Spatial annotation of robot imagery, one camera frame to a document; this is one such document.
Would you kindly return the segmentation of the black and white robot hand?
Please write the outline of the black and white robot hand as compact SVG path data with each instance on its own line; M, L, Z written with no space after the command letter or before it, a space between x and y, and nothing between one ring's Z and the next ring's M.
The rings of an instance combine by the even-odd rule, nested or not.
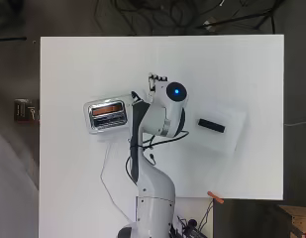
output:
M155 73L150 73L148 76L149 90L140 93L136 91L131 92L131 96L135 102L143 100L145 102L153 102L156 94L168 83L166 76L160 76Z

